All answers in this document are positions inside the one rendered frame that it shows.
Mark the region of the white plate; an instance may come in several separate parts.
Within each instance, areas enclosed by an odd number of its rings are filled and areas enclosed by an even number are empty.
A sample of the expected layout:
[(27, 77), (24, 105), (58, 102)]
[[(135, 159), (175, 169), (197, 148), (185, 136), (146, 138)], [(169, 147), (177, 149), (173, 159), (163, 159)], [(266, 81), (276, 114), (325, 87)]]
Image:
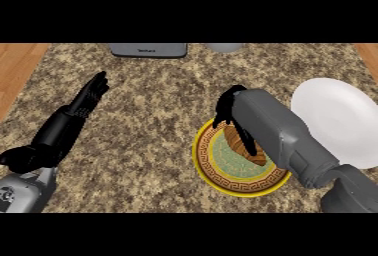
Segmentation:
[(291, 110), (341, 164), (378, 167), (378, 104), (353, 85), (333, 78), (306, 80)]

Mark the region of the yellow patterned plate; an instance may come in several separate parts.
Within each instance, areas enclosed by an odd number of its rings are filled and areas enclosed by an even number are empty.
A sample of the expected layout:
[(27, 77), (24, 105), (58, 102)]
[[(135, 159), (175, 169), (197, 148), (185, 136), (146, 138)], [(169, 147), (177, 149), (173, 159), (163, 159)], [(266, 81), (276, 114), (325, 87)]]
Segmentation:
[(250, 157), (231, 145), (241, 145), (234, 125), (222, 122), (213, 128), (213, 119), (198, 130), (192, 144), (192, 160), (201, 178), (225, 194), (253, 198), (276, 191), (291, 177), (281, 169), (262, 148)]

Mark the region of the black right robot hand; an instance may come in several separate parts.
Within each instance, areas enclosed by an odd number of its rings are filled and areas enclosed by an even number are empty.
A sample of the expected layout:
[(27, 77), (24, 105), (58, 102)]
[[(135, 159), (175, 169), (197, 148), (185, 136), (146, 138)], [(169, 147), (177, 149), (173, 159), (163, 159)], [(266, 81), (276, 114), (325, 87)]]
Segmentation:
[(231, 89), (222, 94), (217, 101), (216, 106), (216, 118), (213, 121), (213, 128), (217, 128), (217, 125), (220, 122), (226, 122), (226, 124), (234, 124), (247, 152), (251, 156), (257, 155), (257, 147), (254, 143), (254, 138), (247, 132), (247, 130), (241, 127), (237, 120), (232, 116), (232, 107), (235, 102), (235, 97), (241, 91), (245, 90), (245, 87), (242, 85), (234, 85)]

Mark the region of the brown croissant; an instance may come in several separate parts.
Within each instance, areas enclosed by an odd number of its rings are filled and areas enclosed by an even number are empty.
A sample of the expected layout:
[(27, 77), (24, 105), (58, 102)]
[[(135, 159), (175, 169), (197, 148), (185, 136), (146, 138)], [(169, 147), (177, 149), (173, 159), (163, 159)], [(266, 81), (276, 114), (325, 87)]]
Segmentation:
[(260, 145), (254, 144), (257, 149), (257, 154), (251, 155), (245, 148), (237, 128), (232, 125), (228, 125), (223, 129), (223, 132), (225, 132), (225, 139), (231, 149), (254, 164), (257, 164), (259, 166), (265, 166), (268, 163), (268, 159), (266, 159), (266, 155)]

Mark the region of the dark grey flat appliance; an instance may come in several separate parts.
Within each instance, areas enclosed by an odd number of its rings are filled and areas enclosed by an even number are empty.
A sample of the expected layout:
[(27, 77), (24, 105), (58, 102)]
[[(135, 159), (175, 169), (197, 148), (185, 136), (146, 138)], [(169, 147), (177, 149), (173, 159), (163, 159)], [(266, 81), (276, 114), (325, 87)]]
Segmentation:
[(118, 57), (183, 58), (186, 43), (110, 43), (111, 53)]

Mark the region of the pale grey round container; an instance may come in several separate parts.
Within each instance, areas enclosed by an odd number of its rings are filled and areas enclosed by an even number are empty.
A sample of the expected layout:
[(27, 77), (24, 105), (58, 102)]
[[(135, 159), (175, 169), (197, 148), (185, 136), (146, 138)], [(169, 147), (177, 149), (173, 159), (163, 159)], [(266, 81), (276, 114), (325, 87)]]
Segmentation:
[(207, 43), (207, 47), (220, 53), (231, 53), (242, 48), (242, 43)]

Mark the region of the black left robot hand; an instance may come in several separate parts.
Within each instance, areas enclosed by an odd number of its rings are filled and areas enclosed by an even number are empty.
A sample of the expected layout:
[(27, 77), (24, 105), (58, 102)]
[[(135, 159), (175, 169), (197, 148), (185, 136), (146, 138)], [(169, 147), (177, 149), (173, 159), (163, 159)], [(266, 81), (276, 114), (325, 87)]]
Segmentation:
[(86, 119), (110, 89), (107, 72), (99, 72), (82, 88), (74, 100), (59, 107), (45, 122), (31, 144), (0, 154), (0, 165), (20, 174), (59, 165), (79, 138)]

